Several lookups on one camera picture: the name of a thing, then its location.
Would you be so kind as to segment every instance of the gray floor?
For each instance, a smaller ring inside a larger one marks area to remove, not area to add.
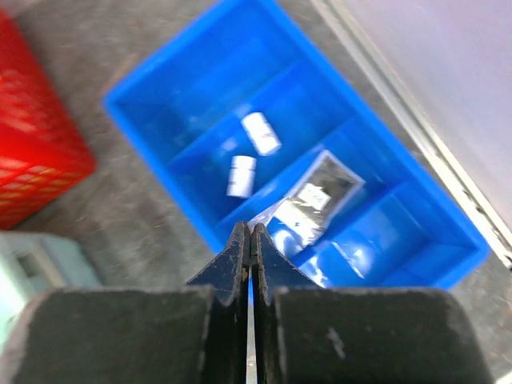
[[[373,87],[307,0],[281,0],[301,28],[423,161]],[[117,79],[213,0],[41,0],[18,23],[69,108],[98,171],[23,223],[77,239],[107,285],[176,288],[213,257],[179,208],[102,111]],[[493,374],[512,369],[512,277],[490,258],[454,294]]]

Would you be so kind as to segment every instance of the red plastic basket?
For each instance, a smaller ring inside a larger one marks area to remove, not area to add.
[[[0,10],[0,229],[94,171],[94,160],[17,27]]]

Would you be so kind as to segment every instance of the white cylinder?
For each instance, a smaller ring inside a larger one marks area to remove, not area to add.
[[[234,156],[231,162],[227,195],[248,198],[253,194],[256,159],[250,156]]]
[[[281,148],[278,136],[261,112],[245,116],[242,119],[242,126],[260,156],[269,156]]]

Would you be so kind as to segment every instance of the metal edge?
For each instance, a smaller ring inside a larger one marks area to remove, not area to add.
[[[512,270],[512,232],[450,149],[425,111],[340,0],[310,0],[340,44],[364,71],[457,203]]]

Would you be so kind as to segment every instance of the blue bin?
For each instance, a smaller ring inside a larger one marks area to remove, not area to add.
[[[272,0],[225,0],[108,93],[106,109],[214,252],[279,201],[327,149],[366,184],[314,246],[281,251],[322,286],[448,288],[489,253],[463,212]],[[260,111],[282,148],[254,195],[226,196],[233,156],[257,157]]]

